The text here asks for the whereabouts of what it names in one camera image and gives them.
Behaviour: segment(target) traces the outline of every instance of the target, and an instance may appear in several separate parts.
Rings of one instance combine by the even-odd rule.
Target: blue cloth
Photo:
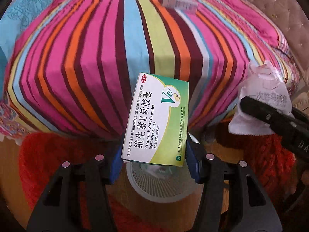
[[[16,0],[0,20],[0,93],[3,92],[4,70],[10,59],[15,41],[30,23],[53,0]]]

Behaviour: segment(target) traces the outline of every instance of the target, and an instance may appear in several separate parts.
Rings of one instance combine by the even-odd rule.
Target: striped blanket
[[[139,72],[189,81],[190,128],[234,108],[250,60],[270,60],[289,92],[296,88],[287,41],[260,10],[246,0],[196,1],[187,14],[162,0],[54,0],[6,68],[12,125],[23,134],[119,137]]]

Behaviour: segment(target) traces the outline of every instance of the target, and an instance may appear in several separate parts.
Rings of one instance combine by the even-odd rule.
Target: green and white box
[[[122,150],[124,160],[183,166],[189,83],[140,73]]]

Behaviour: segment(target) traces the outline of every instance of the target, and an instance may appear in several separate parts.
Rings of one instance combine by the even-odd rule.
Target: beige tufted headboard
[[[309,85],[309,21],[296,0],[248,0],[285,35],[300,72]]]

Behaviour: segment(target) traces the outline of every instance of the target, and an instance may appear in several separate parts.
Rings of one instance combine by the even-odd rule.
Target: red rug
[[[281,146],[281,137],[274,135],[234,135],[228,132],[229,121],[216,129],[216,140],[225,147],[242,149],[246,161],[262,183],[278,209],[284,196],[284,187],[294,165],[294,155]]]
[[[28,135],[20,150],[19,173],[22,187],[31,209],[34,208],[50,177],[66,160],[84,163],[102,153],[104,142],[91,139],[68,139],[56,134],[33,133]],[[90,228],[87,218],[85,188],[81,188],[81,216],[83,226]],[[133,215],[109,196],[109,204],[119,232],[164,232]]]

